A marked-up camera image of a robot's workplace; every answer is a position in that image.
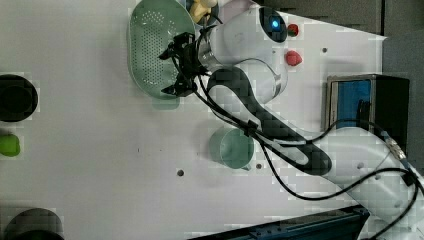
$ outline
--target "black bowl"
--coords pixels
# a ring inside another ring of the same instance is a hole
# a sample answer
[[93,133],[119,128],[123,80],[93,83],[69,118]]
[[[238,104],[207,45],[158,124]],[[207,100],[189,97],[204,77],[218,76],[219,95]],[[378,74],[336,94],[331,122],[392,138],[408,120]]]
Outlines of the black bowl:
[[37,105],[37,90],[27,79],[17,75],[0,76],[0,121],[22,121],[31,116]]

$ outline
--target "blue light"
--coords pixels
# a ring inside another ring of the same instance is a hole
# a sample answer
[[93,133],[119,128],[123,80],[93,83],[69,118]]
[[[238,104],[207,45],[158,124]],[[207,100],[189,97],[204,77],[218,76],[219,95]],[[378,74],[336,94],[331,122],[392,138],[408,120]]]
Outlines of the blue light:
[[272,21],[272,26],[273,26],[273,27],[275,27],[275,28],[277,28],[277,27],[278,27],[278,22],[277,22],[277,21],[275,21],[275,20],[274,20],[274,21]]

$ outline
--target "cable clip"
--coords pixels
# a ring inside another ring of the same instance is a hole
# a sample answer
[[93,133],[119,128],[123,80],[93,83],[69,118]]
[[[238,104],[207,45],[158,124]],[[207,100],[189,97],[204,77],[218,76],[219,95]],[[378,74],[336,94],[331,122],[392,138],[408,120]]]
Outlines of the cable clip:
[[256,124],[255,122],[253,122],[252,120],[249,120],[247,122],[247,126],[244,129],[244,135],[246,135],[247,137],[251,137],[254,135],[254,133],[256,132],[256,130],[258,129],[258,124]]

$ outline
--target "yellow object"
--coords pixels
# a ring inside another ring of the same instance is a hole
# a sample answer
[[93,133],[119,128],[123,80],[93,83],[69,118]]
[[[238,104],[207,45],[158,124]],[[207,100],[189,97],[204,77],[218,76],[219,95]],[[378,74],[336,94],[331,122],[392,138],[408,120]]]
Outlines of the yellow object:
[[216,2],[214,0],[194,0],[193,5],[190,8],[190,16],[193,19],[193,22],[195,23],[199,23],[200,19],[202,19],[202,17],[205,16],[205,14],[207,13],[211,13],[212,12],[212,8],[210,7],[205,7],[206,6],[212,6],[213,2]]

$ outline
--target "green object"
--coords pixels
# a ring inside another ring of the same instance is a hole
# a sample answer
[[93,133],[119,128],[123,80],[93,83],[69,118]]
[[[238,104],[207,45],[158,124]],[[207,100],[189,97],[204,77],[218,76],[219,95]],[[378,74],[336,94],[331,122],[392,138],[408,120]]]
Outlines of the green object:
[[254,150],[253,139],[238,128],[220,128],[209,140],[212,159],[232,169],[250,170]]
[[175,0],[142,0],[135,7],[128,29],[129,71],[151,97],[176,98],[161,91],[175,83],[178,71],[171,59],[160,60],[159,55],[176,35],[194,31],[190,15]]
[[0,136],[0,153],[7,157],[15,157],[21,152],[19,138],[15,135]]

